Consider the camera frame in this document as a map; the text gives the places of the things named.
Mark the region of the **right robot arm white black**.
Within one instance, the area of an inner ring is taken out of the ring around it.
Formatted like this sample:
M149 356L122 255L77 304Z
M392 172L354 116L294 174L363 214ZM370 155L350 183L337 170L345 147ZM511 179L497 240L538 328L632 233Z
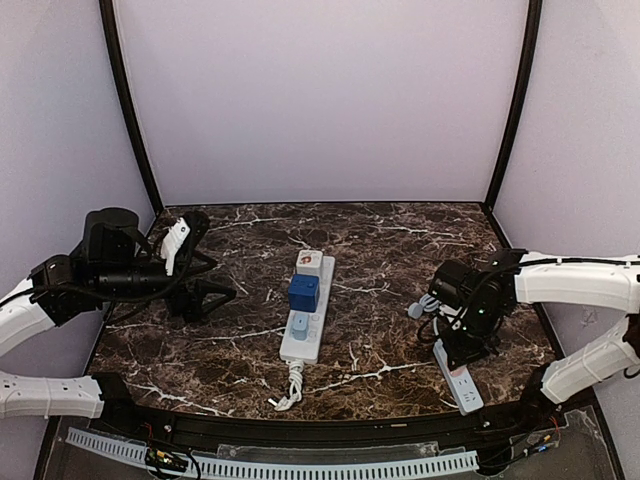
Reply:
M439 337L452 368L489 355L500 322L519 304L617 310L623 317L580 350L537 368L521 396L528 409L560 405L619 372L639 369L639 258L569 257L504 249L480 268L447 260L428 293L442 308Z

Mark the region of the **blue cube socket adapter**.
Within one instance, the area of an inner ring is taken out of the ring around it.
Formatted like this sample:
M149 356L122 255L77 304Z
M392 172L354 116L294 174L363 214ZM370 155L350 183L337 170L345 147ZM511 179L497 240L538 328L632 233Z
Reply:
M320 298L320 279L313 275L294 274L287 294L291 310L315 312Z

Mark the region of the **light blue cube charger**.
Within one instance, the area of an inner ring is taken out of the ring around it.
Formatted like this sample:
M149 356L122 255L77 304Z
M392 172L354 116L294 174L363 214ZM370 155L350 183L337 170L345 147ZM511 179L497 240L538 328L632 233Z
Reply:
M296 341L305 341L308 336L309 314L296 312L291 324L291 336Z

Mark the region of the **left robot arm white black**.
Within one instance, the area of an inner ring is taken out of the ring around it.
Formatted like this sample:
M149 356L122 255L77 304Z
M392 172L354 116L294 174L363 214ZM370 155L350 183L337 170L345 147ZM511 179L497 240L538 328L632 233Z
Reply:
M129 304L135 312L155 300L173 317L198 322L232 301L236 292L203 279L216 260L197 247L210 226L201 211L179 217L165 236L149 242L138 215L109 207L89 212L83 237L68 255L33 268L1 300L1 352L61 327L105 305ZM134 402L121 376L97 373L76 378L1 375L1 416L109 417Z

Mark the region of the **white cube socket adapter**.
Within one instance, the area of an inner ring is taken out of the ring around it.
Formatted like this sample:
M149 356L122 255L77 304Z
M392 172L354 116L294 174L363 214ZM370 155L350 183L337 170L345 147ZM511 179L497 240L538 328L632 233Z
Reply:
M322 275L323 253L319 250L300 250L295 264L299 275L320 277Z

